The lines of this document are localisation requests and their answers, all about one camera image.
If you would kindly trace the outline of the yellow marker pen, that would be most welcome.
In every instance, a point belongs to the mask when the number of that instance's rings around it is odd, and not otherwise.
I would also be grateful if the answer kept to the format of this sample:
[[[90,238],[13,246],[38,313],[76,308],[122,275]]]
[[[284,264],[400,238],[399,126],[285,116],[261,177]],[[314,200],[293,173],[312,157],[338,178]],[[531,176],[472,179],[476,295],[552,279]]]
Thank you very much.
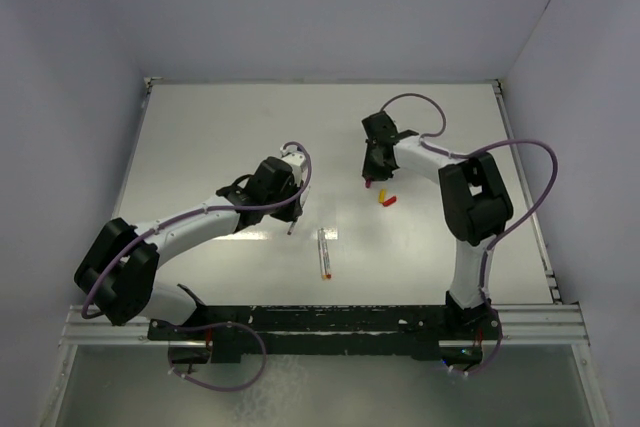
[[[317,246],[318,246],[318,255],[319,255],[320,275],[323,280],[328,280],[329,277],[327,275],[326,255],[325,255],[326,239],[325,239],[323,228],[320,228],[317,231]]]

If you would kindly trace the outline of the red pen cap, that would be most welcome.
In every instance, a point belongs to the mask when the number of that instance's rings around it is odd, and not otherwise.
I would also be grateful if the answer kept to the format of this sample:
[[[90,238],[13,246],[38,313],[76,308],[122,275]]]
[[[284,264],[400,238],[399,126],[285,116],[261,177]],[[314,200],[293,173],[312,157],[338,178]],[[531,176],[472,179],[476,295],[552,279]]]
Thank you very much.
[[[397,197],[396,197],[396,196],[392,196],[392,197],[390,197],[390,198],[386,199],[386,200],[382,203],[382,205],[383,205],[384,207],[389,207],[389,206],[393,205],[393,204],[394,204],[394,203],[396,203],[396,202],[397,202]]]

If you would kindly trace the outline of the red marker pen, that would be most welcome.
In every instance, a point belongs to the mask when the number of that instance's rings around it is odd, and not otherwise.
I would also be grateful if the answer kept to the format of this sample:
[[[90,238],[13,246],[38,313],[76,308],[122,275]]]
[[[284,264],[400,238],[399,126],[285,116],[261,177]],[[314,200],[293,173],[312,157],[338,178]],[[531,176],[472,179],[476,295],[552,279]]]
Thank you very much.
[[[327,275],[329,277],[328,280],[330,280],[332,278],[332,273],[331,273],[330,257],[329,257],[328,244],[327,244],[327,238],[326,238],[325,230],[324,230],[324,235],[325,235],[325,239],[326,239],[325,255],[326,255]]]

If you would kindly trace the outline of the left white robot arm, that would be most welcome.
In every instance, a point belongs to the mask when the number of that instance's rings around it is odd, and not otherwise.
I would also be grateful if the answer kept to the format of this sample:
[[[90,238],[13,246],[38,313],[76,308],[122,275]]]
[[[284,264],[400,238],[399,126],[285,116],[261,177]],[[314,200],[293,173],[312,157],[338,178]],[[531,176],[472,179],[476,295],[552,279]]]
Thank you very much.
[[[85,293],[81,315],[106,317],[122,326],[141,315],[170,324],[184,339],[202,334],[205,304],[186,285],[157,281],[160,267],[218,237],[237,234],[266,216],[296,221],[311,177],[300,152],[268,157],[257,170],[216,191],[213,197],[164,219],[107,222],[78,267],[74,281]]]

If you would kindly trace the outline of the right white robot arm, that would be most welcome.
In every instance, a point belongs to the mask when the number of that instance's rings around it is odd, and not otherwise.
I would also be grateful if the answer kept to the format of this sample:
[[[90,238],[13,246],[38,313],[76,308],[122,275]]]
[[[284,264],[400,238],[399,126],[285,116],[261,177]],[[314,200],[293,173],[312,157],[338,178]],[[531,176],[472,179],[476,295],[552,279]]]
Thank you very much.
[[[417,132],[399,131],[383,111],[364,118],[362,125],[366,134],[362,169],[365,180],[386,181],[396,170],[406,169],[440,189],[445,223],[456,239],[444,323],[452,336],[467,338],[490,315],[492,246],[514,214],[494,157],[428,146]]]

